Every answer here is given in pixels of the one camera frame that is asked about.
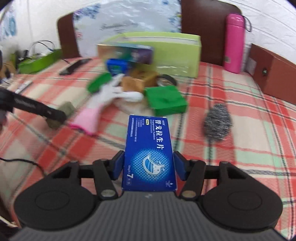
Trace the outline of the green sponge cloth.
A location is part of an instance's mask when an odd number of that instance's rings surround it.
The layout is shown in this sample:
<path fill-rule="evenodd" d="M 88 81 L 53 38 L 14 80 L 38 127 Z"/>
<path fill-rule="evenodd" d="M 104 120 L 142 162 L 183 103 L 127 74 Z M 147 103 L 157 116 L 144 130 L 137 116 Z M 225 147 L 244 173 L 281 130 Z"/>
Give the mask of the green sponge cloth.
<path fill-rule="evenodd" d="M 188 107 L 186 99 L 173 85 L 145 88 L 144 95 L 154 116 L 185 113 Z"/>

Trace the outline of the dark sponge block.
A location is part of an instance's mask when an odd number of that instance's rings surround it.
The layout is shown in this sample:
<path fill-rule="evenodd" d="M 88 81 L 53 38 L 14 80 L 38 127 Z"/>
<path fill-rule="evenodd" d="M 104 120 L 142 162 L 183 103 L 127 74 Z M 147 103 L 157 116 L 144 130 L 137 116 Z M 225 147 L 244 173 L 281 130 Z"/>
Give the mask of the dark sponge block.
<path fill-rule="evenodd" d="M 75 112 L 75 107 L 69 101 L 62 103 L 58 109 L 49 111 L 49 117 L 46 118 L 46 123 L 49 128 L 57 130 L 65 121 Z"/>

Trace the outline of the pink thermos bottle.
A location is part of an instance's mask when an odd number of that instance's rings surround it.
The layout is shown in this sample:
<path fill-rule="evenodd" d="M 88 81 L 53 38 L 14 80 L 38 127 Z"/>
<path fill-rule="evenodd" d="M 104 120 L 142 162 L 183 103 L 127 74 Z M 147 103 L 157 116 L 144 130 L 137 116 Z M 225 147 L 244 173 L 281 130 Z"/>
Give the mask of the pink thermos bottle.
<path fill-rule="evenodd" d="M 231 13 L 226 17 L 223 66 L 229 72 L 240 73 L 246 31 L 252 31 L 252 24 L 247 17 L 236 13 Z"/>

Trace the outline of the black smartphone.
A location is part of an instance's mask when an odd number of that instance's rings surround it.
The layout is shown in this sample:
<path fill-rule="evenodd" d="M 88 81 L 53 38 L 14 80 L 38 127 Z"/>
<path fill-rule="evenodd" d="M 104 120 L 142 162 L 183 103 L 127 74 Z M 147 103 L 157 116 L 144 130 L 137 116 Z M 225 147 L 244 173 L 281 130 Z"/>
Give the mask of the black smartphone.
<path fill-rule="evenodd" d="M 79 67 L 91 61 L 91 58 L 80 59 L 59 73 L 60 76 L 73 74 Z"/>

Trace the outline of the steel wool scrubber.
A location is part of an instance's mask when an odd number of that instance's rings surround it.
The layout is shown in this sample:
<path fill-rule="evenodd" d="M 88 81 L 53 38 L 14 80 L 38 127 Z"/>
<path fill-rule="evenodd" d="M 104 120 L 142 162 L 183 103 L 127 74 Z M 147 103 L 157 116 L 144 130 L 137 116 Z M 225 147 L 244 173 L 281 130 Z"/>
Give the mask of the steel wool scrubber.
<path fill-rule="evenodd" d="M 223 103 L 213 105 L 203 121 L 203 133 L 210 142 L 220 142 L 230 133 L 231 115 Z"/>

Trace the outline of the green brush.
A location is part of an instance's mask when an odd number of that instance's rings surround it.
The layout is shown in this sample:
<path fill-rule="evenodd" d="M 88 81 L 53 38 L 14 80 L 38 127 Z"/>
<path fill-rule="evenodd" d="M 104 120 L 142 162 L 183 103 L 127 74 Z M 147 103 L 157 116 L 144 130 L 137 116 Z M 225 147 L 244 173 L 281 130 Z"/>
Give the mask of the green brush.
<path fill-rule="evenodd" d="M 100 90 L 102 85 L 105 85 L 106 83 L 110 82 L 111 79 L 112 76 L 109 72 L 101 73 L 89 82 L 86 89 L 89 93 L 96 93 Z"/>

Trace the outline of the red plaid bed sheet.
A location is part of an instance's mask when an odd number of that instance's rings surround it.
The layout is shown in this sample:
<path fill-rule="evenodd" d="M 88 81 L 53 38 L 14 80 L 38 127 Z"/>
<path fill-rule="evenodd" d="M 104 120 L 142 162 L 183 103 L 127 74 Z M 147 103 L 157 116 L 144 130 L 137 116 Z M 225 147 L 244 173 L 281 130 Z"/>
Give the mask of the red plaid bed sheet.
<path fill-rule="evenodd" d="M 263 94 L 250 75 L 232 74 L 201 63 L 196 79 L 178 78 L 188 102 L 184 114 L 168 116 L 174 150 L 187 159 L 211 165 L 231 162 L 275 191 L 283 202 L 278 231 L 295 236 L 295 106 Z M 209 143 L 203 135 L 210 106 L 224 103 L 232 128 L 222 142 Z M 112 103 L 102 112 L 94 137 L 61 126 L 52 130 L 45 119 L 24 111 L 8 114 L 1 133 L 1 198 L 12 209 L 18 193 L 63 164 L 90 164 L 111 158 L 124 149 L 128 114 Z"/>

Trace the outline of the green cardboard storage box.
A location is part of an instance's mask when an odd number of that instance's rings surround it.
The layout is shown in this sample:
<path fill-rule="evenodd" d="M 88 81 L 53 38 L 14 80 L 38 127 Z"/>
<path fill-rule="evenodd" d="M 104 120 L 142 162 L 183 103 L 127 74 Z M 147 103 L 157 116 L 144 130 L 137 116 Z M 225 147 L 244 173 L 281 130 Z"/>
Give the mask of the green cardboard storage box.
<path fill-rule="evenodd" d="M 201 37 L 172 32 L 128 32 L 117 34 L 103 44 L 136 44 L 153 48 L 152 64 L 138 64 L 144 71 L 196 78 L 201 60 Z"/>

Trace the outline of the brown cardboard box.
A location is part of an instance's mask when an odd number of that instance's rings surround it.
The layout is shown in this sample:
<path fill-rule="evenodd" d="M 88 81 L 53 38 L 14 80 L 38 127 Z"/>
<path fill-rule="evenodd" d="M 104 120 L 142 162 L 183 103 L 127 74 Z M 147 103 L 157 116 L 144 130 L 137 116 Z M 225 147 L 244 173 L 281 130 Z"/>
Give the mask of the brown cardboard box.
<path fill-rule="evenodd" d="M 295 104 L 296 67 L 291 61 L 252 44 L 245 70 L 263 93 Z"/>

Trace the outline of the long purple gold box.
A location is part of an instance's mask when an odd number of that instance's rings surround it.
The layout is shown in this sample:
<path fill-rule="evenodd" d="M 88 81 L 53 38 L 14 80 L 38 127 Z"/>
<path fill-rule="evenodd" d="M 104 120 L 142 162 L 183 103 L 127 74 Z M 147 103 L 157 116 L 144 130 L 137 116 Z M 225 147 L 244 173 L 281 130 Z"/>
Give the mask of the long purple gold box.
<path fill-rule="evenodd" d="M 154 48 L 151 46 L 108 42 L 97 45 L 98 56 L 101 59 L 122 59 L 133 63 L 151 65 Z"/>

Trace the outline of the dark brown wooden headboard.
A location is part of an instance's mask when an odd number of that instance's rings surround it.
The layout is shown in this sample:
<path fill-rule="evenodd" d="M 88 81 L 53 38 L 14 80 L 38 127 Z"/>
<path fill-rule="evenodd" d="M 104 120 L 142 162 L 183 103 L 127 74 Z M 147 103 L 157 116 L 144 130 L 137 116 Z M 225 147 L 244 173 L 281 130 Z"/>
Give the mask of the dark brown wooden headboard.
<path fill-rule="evenodd" d="M 221 1 L 181 1 L 182 33 L 201 37 L 201 61 L 223 65 L 225 49 L 226 17 L 242 14 L 232 4 Z M 73 13 L 57 20 L 57 29 L 63 57 L 80 57 L 72 23 Z"/>

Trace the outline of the pink white rubber glove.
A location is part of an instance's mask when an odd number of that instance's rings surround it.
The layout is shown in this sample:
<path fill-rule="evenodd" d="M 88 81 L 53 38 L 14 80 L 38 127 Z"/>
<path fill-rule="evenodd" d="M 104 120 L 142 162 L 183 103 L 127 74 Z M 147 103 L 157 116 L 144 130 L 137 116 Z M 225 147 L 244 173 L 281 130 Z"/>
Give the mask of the pink white rubber glove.
<path fill-rule="evenodd" d="M 74 120 L 70 122 L 70 128 L 82 130 L 89 136 L 95 135 L 98 129 L 100 115 L 104 108 L 112 103 L 116 98 L 121 98 L 127 102 L 140 102 L 144 95 L 136 91 L 123 91 L 119 86 L 124 74 L 118 74 L 111 78 L 111 81 L 102 85 L 99 92 L 90 97 L 86 106 L 79 111 Z"/>

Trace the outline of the black tape roll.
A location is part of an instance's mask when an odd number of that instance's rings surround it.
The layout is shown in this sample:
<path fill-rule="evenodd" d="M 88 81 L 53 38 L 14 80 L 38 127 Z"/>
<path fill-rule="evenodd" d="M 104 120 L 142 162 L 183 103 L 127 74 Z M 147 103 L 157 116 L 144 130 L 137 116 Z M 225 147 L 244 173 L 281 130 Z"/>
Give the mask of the black tape roll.
<path fill-rule="evenodd" d="M 156 78 L 156 82 L 158 86 L 164 87 L 164 86 L 177 86 L 177 80 L 175 80 L 175 78 L 171 77 L 170 75 L 167 74 L 161 74 L 158 75 Z"/>

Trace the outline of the gold brown box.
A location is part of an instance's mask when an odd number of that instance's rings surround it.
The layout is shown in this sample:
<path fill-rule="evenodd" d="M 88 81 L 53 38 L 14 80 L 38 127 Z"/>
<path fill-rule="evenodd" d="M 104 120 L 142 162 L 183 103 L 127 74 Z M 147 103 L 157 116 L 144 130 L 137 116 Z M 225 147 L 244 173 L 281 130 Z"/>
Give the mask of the gold brown box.
<path fill-rule="evenodd" d="M 134 69 L 121 80 L 123 91 L 136 91 L 143 93 L 147 87 L 155 87 L 158 73 L 155 71 L 140 71 Z"/>

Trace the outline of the blue medicine box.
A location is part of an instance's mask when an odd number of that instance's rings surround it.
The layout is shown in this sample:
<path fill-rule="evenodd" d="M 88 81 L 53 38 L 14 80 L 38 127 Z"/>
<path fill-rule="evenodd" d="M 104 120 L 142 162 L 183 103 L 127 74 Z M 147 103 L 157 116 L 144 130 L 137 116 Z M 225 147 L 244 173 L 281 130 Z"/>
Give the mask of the blue medicine box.
<path fill-rule="evenodd" d="M 123 191 L 176 191 L 167 118 L 130 115 L 122 175 Z"/>

